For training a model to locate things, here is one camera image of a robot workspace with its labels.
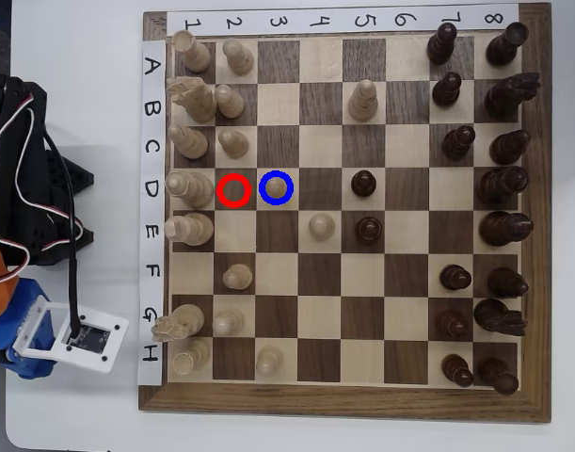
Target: red circle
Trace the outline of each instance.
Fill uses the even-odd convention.
[[[230,181],[240,182],[243,186],[245,193],[239,201],[230,201],[227,200],[226,196],[224,196],[224,186]],[[226,176],[222,176],[218,181],[218,184],[216,185],[216,196],[218,196],[218,200],[225,207],[229,207],[230,209],[238,209],[239,207],[246,205],[246,203],[249,201],[249,198],[251,197],[251,185],[249,184],[246,176],[242,176],[236,172],[231,172]]]

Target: wooden board frame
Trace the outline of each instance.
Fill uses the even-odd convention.
[[[144,40],[167,39],[166,16],[165,12],[145,13]],[[532,287],[522,299],[529,325],[521,342],[521,390],[505,397],[493,391],[168,383],[164,347],[164,383],[139,386],[140,410],[550,422],[551,4],[520,4],[519,20],[532,30],[523,46],[522,69],[540,73],[542,83],[536,98],[522,106],[523,129],[533,137],[531,151],[523,156],[532,182],[524,193],[522,211],[534,220],[535,229],[522,243],[521,254],[523,275]],[[165,258],[168,271],[168,252]]]

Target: black cable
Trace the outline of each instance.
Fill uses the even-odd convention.
[[[75,339],[80,334],[80,316],[78,314],[78,283],[77,283],[77,273],[78,273],[78,260],[76,259],[76,235],[75,235],[75,212],[73,209],[73,187],[72,179],[70,178],[70,172],[65,166],[65,161],[59,152],[59,149],[49,136],[49,133],[44,129],[44,140],[51,148],[51,152],[55,155],[56,159],[63,170],[63,177],[65,179],[65,185],[68,188],[68,217],[70,221],[70,269],[69,269],[69,299],[70,299],[70,327],[72,329],[71,338]]]

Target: chessboard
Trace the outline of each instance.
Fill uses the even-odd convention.
[[[161,181],[163,221],[198,212],[211,220],[214,234],[203,245],[189,246],[164,239],[164,223],[159,224],[164,262],[157,276],[163,291],[155,295],[163,311],[144,311],[140,335],[151,336],[152,311],[157,317],[195,305],[204,321],[193,337],[145,346],[142,361],[160,366],[162,384],[139,383],[141,410],[550,421],[550,6],[519,5],[519,21],[529,38],[502,67],[487,62],[486,49],[507,23],[489,30],[459,27],[454,52],[442,65],[426,53],[435,30],[205,36],[192,27],[212,56],[205,71],[192,73],[172,45],[167,14],[145,14],[145,41],[164,42],[164,80],[200,77],[212,90],[227,85],[245,101],[236,119],[218,111],[200,123],[168,95],[157,125],[163,130],[156,133],[165,136],[172,124],[186,126],[201,132],[208,148],[201,158],[185,158],[165,137],[158,152],[165,151],[163,177],[198,173],[217,187],[224,176],[236,174],[247,180],[251,196],[231,208],[214,195],[194,209],[164,194]],[[229,38],[253,54],[246,74],[237,75],[227,63],[222,44]],[[145,72],[156,62],[143,64]],[[432,100],[432,89],[448,72],[460,74],[462,84],[457,101],[445,108]],[[540,73],[538,95],[505,118],[490,116],[487,92],[505,77],[531,72]],[[375,83],[378,109],[370,120],[356,121],[348,100],[363,79]],[[476,138],[463,158],[453,160],[442,142],[461,125],[472,127]],[[480,200],[476,188],[498,167],[490,144],[519,129],[532,140],[515,165],[527,170],[530,182],[495,208]],[[244,155],[231,158],[223,151],[218,136],[226,130],[248,139]],[[152,141],[144,142],[149,154]],[[263,200],[259,185],[271,170],[293,182],[288,202]],[[361,170],[376,180],[368,197],[351,187]],[[236,180],[222,191],[233,202],[246,195]],[[495,210],[527,215],[534,230],[520,242],[488,245],[479,224]],[[325,241],[316,240],[309,227],[320,212],[335,225]],[[372,242],[357,235],[357,224],[368,217],[382,229]],[[244,290],[223,283],[235,264],[253,274]],[[448,265],[468,270],[471,285],[446,289],[439,275]],[[154,276],[147,267],[143,274],[149,277],[151,270]],[[522,275],[530,286],[527,295],[496,297],[487,278],[499,267]],[[142,297],[141,307],[152,306]],[[524,336],[477,324],[474,308],[489,298],[522,312],[528,322]],[[220,336],[213,321],[231,309],[241,313],[242,326]],[[439,327],[447,311],[464,317],[471,326],[465,334],[454,337]],[[194,342],[205,350],[202,363],[192,372],[177,371],[177,357]],[[267,349],[280,355],[271,375],[256,366]],[[152,350],[160,351],[159,360]],[[459,387],[442,372],[442,360],[452,354],[468,363],[471,386]],[[517,377],[514,394],[497,394],[482,381],[477,366],[487,358],[501,360]]]

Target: white table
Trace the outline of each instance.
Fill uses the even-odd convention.
[[[210,0],[197,6],[298,8],[354,2]],[[359,2],[398,3],[447,2]],[[80,302],[126,316],[132,327],[108,376],[61,364],[50,378],[37,381],[9,374],[11,441],[29,448],[112,452],[221,447],[247,452],[575,451],[575,0],[553,3],[552,423],[533,426],[139,412],[136,266],[142,13],[195,5],[181,0],[15,0],[12,73],[48,91],[51,135],[62,153],[95,174],[95,186],[76,199],[80,218],[96,237],[79,256]],[[30,269],[26,276],[36,278],[53,299],[67,299],[65,264]]]

